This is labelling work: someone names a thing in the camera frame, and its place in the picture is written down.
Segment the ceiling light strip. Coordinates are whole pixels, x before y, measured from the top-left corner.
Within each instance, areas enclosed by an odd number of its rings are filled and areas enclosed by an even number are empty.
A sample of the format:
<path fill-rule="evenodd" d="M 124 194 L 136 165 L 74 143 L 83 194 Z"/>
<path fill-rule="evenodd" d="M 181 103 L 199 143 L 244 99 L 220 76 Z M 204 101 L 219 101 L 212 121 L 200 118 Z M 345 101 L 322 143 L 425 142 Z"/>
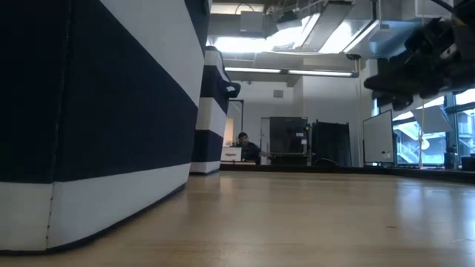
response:
<path fill-rule="evenodd" d="M 226 72 L 236 72 L 236 73 L 268 73 L 268 74 L 279 74 L 281 70 L 271 69 L 271 68 L 254 68 L 254 67 L 225 67 Z"/>
<path fill-rule="evenodd" d="M 351 72 L 322 71 L 322 70 L 288 70 L 289 75 L 296 76 L 327 76 L 327 77 L 344 77 L 352 78 Z"/>

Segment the grey ceiling unit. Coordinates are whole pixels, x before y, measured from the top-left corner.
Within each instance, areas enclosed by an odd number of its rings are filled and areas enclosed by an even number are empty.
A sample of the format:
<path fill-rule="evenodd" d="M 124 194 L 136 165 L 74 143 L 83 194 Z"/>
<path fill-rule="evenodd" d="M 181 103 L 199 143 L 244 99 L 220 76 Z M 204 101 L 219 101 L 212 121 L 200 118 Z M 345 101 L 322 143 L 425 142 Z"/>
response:
<path fill-rule="evenodd" d="M 264 34 L 264 14 L 255 11 L 240 12 L 240 34 L 262 36 Z"/>

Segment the navy white striped fabric bin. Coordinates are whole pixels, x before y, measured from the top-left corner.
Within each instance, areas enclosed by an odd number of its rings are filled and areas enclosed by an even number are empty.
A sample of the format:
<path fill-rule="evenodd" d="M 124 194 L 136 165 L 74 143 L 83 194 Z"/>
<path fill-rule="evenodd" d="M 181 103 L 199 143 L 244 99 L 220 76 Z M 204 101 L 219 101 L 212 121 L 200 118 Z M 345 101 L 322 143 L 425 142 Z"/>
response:
<path fill-rule="evenodd" d="M 226 72 L 223 54 L 214 46 L 206 47 L 191 174 L 207 175 L 219 170 L 229 100 L 239 93 L 240 85 Z"/>
<path fill-rule="evenodd" d="M 212 0 L 0 0 L 0 253 L 81 243 L 188 179 Z"/>

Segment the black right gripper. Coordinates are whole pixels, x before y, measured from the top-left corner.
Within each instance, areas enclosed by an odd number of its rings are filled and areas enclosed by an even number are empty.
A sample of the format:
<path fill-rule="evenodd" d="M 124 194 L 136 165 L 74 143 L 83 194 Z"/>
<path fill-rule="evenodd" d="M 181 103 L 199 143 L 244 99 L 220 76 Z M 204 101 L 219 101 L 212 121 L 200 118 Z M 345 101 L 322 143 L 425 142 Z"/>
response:
<path fill-rule="evenodd" d="M 405 42 L 405 62 L 378 61 L 378 73 L 364 80 L 381 92 L 378 106 L 402 111 L 413 95 L 435 96 L 441 88 L 475 85 L 475 30 L 457 20 L 432 19 Z"/>

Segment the white printed box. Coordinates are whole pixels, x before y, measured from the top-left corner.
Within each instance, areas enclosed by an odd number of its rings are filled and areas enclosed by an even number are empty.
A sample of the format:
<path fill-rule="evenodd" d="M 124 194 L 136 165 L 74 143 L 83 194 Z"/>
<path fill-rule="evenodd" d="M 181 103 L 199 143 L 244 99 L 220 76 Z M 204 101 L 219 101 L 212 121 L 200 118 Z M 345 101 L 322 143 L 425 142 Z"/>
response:
<path fill-rule="evenodd" d="M 241 147 L 223 147 L 220 160 L 222 162 L 241 162 L 242 148 Z"/>

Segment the black covered cabinet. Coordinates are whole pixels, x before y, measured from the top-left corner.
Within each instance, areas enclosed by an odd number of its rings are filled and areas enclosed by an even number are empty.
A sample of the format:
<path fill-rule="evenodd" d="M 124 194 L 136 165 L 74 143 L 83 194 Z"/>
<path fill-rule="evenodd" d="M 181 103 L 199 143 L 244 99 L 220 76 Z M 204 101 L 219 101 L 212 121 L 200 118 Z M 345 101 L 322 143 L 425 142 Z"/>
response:
<path fill-rule="evenodd" d="M 316 121 L 312 124 L 312 166 L 351 167 L 349 124 Z"/>

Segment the hanging white paper sheet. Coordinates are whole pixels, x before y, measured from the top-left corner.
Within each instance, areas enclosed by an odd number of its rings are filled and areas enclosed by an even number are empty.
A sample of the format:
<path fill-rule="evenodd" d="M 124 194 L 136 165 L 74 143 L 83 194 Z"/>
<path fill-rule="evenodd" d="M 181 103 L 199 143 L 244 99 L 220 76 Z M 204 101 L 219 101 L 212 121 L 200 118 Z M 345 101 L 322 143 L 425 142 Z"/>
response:
<path fill-rule="evenodd" d="M 424 134 L 445 133 L 453 130 L 448 115 L 441 106 L 415 109 L 411 113 Z"/>

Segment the whiteboard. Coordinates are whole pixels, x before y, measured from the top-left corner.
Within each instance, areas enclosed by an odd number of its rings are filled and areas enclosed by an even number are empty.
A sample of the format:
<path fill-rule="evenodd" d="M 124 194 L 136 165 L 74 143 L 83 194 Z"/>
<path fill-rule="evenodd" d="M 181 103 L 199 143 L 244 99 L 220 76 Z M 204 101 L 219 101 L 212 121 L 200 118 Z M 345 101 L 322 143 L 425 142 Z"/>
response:
<path fill-rule="evenodd" d="M 364 163 L 395 164 L 392 111 L 363 121 Z"/>

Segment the silver ventilation duct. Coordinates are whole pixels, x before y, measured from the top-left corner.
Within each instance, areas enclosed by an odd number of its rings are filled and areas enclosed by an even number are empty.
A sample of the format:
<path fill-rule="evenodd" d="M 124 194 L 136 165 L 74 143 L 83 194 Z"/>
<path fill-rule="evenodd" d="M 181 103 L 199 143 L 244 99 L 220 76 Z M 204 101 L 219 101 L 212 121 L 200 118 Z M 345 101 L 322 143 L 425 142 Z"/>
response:
<path fill-rule="evenodd" d="M 308 0 L 293 13 L 297 27 L 270 36 L 270 50 L 295 55 L 358 54 L 377 59 L 395 56 L 418 27 L 449 19 L 454 0 Z"/>

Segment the black aluminium table frame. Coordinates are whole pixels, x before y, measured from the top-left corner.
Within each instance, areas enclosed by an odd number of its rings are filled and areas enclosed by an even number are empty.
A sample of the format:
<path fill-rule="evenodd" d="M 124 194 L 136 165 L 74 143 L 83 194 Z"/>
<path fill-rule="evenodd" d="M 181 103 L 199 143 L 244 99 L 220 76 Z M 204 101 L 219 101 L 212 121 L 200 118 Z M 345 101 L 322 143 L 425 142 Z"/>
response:
<path fill-rule="evenodd" d="M 283 172 L 308 174 L 374 174 L 440 182 L 475 185 L 475 172 L 445 171 L 415 168 L 338 167 L 338 166 L 291 166 L 291 165 L 235 165 L 221 164 L 221 171 Z"/>

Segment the person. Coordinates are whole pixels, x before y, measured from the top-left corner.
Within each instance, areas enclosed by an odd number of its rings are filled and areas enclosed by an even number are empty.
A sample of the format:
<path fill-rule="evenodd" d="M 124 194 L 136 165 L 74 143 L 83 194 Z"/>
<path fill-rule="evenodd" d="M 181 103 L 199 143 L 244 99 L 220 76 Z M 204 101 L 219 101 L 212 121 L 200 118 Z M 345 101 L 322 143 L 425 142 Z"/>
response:
<path fill-rule="evenodd" d="M 245 132 L 240 132 L 237 137 L 236 146 L 241 148 L 241 159 L 245 162 L 253 162 L 256 165 L 261 164 L 261 157 L 268 157 L 268 153 L 262 151 L 255 143 L 249 141 Z"/>

